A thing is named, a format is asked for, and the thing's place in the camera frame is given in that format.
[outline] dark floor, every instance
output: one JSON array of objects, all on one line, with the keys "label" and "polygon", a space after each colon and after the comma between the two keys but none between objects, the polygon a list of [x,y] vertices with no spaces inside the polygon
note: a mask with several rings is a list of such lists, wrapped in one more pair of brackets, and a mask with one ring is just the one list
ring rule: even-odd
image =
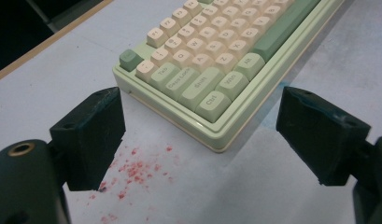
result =
[{"label": "dark floor", "polygon": [[101,1],[0,1],[0,70]]}]

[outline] keyboard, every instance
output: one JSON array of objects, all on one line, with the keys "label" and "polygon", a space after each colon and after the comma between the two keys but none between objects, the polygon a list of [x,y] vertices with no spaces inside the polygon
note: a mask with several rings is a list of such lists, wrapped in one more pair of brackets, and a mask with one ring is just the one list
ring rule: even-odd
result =
[{"label": "keyboard", "polygon": [[124,49],[118,86],[215,152],[258,111],[344,0],[189,0]]}]

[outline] mechanical keyboard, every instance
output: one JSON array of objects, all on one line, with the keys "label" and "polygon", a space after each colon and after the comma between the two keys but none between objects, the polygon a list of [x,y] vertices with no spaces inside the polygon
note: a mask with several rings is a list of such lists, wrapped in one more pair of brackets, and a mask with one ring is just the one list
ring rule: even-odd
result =
[{"label": "mechanical keyboard", "polygon": [[126,49],[118,86],[222,152],[344,0],[189,0]]}]

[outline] table surface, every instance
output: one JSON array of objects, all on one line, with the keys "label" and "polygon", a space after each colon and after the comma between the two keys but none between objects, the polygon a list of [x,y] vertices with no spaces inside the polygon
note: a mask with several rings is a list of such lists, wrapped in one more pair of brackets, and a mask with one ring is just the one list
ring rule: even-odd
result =
[{"label": "table surface", "polygon": [[[115,0],[0,80],[0,150],[116,86],[119,55],[183,1]],[[324,187],[276,131],[283,86],[312,91],[382,135],[382,0],[345,1],[262,109],[216,154],[122,92],[127,132],[105,192],[71,192],[80,223],[354,223],[351,191]],[[142,180],[123,170],[138,167]]]}]

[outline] space bar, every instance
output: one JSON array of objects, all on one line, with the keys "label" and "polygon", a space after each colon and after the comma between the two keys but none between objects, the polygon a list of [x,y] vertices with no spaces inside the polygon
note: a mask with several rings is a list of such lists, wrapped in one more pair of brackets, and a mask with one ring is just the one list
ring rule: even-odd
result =
[{"label": "space bar", "polygon": [[261,55],[268,62],[319,1],[296,0],[255,44],[251,52]]}]

